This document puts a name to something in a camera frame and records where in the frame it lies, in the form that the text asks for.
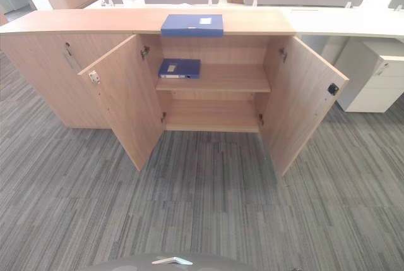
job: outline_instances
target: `open cabinet door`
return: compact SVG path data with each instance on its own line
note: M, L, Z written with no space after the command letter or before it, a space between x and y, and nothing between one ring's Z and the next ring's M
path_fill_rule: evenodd
M78 73L139 171L164 130L142 48L140 39L132 35Z
M271 93L260 132L273 165L283 176L348 78L296 37L270 43L264 68Z

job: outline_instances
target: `cabinet lock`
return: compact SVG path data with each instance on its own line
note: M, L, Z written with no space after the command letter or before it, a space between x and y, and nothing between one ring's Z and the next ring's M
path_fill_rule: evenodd
M264 126L264 119L263 119L263 115L262 115L262 114L258 114L258 119L259 119L260 125Z
M163 112L162 117L160 118L162 123L164 122L164 119L166 118L166 116L167 116L167 113Z
M283 63L285 63L286 58L288 57L288 53L285 51L285 48L279 49L279 55L281 56Z
M147 45L144 46L142 50L140 50L140 55L141 55L142 60L145 60L145 57L147 54L149 54L149 52L150 52L150 47L148 47Z
M328 86L328 91L332 96L335 96L335 94L339 91L340 88L338 88L337 85L332 83L330 86Z

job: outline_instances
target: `drawer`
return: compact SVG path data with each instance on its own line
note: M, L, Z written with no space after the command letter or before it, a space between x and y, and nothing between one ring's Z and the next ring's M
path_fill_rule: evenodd
M402 93L402 89L363 88L345 111L386 112Z
M374 76L404 76L404 61L383 61Z
M372 76L364 88L404 89L404 76Z

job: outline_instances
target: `door latch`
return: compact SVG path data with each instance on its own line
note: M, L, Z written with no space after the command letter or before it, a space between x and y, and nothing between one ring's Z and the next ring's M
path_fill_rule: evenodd
M285 48L279 49L279 55L281 56L283 63L285 63L286 58L288 57L288 53L285 51Z
M339 91L339 87L332 83L330 86L328 86L328 91L332 96L335 96L336 93Z
M147 45L144 46L142 50L140 50L140 55L141 55L142 60L145 60L145 57L147 54L149 54L149 52L150 52L150 47Z
M64 47L66 48L66 51L68 52L69 56L73 56L73 53L70 50L70 44L68 42L64 43Z
M95 72L95 70L91 71L88 76L90 77L91 81L93 83L100 83L100 77L98 76L98 73Z

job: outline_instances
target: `white label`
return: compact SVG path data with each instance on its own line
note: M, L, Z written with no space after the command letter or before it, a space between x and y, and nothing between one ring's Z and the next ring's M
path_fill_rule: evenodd
M167 72L174 72L174 71L175 71L175 67L177 67L176 64L171 64L171 65L169 65L169 68L167 69Z
M199 24L200 25L211 25L212 24L212 18L211 17L201 18L199 20Z

